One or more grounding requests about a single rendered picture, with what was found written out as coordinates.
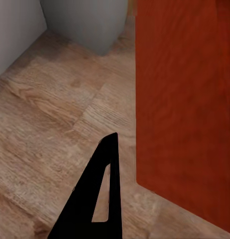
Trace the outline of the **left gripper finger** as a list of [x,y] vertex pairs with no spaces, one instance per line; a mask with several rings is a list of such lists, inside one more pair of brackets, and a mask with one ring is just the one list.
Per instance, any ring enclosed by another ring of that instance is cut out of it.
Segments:
[[[108,164],[109,218],[92,222]],[[47,239],[122,239],[118,133],[100,141]]]

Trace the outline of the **storage box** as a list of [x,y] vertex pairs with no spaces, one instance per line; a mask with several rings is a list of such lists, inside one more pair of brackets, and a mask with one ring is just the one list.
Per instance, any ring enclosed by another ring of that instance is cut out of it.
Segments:
[[135,0],[136,181],[230,233],[230,0]]

